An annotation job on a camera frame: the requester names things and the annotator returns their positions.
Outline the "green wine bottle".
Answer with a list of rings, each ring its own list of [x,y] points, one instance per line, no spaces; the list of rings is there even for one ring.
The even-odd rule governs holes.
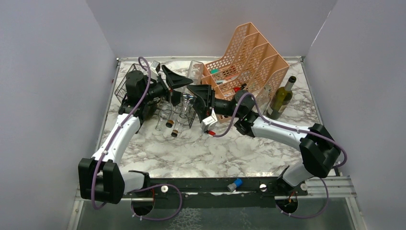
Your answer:
[[[277,120],[282,115],[293,97],[292,87],[294,86],[295,82],[296,77],[290,76],[285,86],[280,87],[276,91],[267,108],[267,117]]]

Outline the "blue grey cylinder cap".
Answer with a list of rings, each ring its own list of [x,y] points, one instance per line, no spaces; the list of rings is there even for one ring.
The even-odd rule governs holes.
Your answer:
[[[242,180],[240,178],[237,178],[227,186],[227,189],[228,189],[229,192],[234,192],[242,184],[243,184]]]

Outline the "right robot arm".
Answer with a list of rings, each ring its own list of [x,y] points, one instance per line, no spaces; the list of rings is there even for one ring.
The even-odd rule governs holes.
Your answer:
[[[235,127],[241,135],[271,139],[300,151],[301,161],[288,166],[278,177],[276,188],[282,195],[288,195],[307,179],[326,178],[343,152],[321,124],[289,125],[265,117],[259,109],[253,110],[258,108],[256,98],[246,90],[237,91],[228,101],[216,98],[211,85],[189,85],[187,89],[195,96],[193,108],[204,133],[216,138],[225,136],[213,132],[217,115],[223,115],[230,117],[227,132]]]

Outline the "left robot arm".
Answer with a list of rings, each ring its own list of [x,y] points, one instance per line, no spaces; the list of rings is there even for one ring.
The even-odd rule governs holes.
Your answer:
[[[140,66],[126,73],[117,89],[123,99],[112,131],[90,158],[83,158],[78,164],[83,199],[117,204],[132,191],[140,197],[148,195],[151,186],[148,173],[135,170],[122,173],[119,163],[148,113],[155,111],[156,101],[163,98],[177,105],[181,98],[177,89],[192,82],[165,65],[150,69]]]

